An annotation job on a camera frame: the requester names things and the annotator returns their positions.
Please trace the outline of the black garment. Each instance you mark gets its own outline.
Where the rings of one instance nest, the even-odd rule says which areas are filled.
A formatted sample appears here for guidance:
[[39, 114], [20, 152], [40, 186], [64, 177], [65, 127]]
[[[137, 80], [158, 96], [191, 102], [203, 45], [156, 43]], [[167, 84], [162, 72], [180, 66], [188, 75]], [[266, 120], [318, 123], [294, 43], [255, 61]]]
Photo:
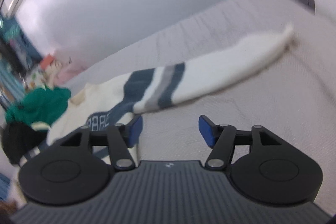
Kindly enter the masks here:
[[12, 165], [19, 165], [22, 156], [40, 145], [47, 133], [48, 130], [35, 131], [21, 122], [9, 123], [1, 132], [3, 152]]

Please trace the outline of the green sweatshirt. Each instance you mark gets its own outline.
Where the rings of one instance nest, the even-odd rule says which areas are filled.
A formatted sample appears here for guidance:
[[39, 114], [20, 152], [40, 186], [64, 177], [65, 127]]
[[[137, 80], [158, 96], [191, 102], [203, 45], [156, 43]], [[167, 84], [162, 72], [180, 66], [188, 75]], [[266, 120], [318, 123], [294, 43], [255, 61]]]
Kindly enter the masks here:
[[7, 109], [6, 123], [31, 126], [43, 122], [51, 126], [64, 114], [70, 98], [71, 91], [67, 88], [36, 88]]

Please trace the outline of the pink box pile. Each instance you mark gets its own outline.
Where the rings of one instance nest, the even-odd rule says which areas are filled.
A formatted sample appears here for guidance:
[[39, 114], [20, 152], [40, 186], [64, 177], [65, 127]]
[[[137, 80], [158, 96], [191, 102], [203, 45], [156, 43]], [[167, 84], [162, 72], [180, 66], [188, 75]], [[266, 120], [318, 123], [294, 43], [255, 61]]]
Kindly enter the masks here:
[[63, 63], [51, 54], [43, 57], [39, 66], [43, 73], [44, 82], [49, 87], [61, 86], [87, 69], [86, 66], [72, 61], [71, 58]]

